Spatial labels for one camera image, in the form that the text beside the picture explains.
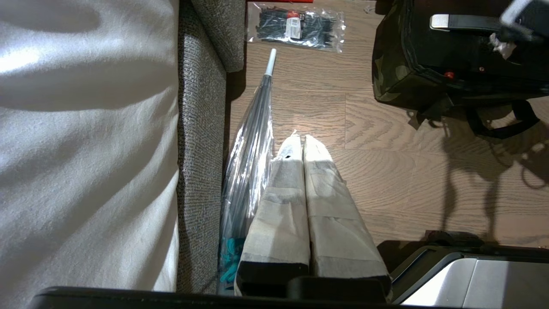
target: clear plastic wrap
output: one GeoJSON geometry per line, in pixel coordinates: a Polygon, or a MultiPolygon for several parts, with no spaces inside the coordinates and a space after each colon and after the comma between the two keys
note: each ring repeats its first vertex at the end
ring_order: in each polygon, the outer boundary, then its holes
{"type": "Polygon", "coordinates": [[[234,295],[234,276],[244,240],[268,182],[273,147],[271,84],[275,55],[273,49],[267,72],[243,118],[227,163],[220,226],[217,285],[220,295],[234,295]]]}
{"type": "Polygon", "coordinates": [[[248,3],[248,42],[278,42],[341,53],[343,12],[297,4],[248,3]]]}

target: black camouflage bag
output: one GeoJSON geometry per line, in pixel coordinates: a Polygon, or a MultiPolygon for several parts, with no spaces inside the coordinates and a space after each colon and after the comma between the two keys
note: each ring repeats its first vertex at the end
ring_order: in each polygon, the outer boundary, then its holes
{"type": "Polygon", "coordinates": [[[415,109],[431,119],[454,107],[466,111],[475,134],[507,138],[536,124],[528,98],[549,94],[549,51],[530,48],[520,64],[494,51],[490,35],[499,29],[475,26],[432,28],[435,14],[452,14],[468,23],[495,21],[509,1],[395,0],[376,31],[372,57],[378,102],[415,109]],[[511,105],[519,123],[489,129],[476,108],[511,105]]]}

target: white umbrella tip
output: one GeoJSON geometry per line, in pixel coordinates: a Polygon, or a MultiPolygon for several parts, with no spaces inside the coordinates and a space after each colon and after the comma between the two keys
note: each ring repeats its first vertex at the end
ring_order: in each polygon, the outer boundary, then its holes
{"type": "Polygon", "coordinates": [[[269,63],[267,63],[267,70],[265,74],[273,76],[273,67],[275,66],[276,48],[271,49],[271,55],[269,56],[269,63]]]}

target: white fabric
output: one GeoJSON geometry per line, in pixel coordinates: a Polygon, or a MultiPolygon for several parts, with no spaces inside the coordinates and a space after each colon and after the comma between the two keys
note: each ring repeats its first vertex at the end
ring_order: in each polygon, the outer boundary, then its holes
{"type": "Polygon", "coordinates": [[[0,0],[0,308],[175,288],[177,12],[0,0]]]}

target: gray fabric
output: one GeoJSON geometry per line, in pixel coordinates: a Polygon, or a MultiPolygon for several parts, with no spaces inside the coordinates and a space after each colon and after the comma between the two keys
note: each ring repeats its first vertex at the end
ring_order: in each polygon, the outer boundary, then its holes
{"type": "Polygon", "coordinates": [[[179,20],[177,291],[215,293],[226,73],[187,1],[179,20]]]}
{"type": "Polygon", "coordinates": [[[245,0],[191,0],[227,72],[244,67],[245,0]]]}

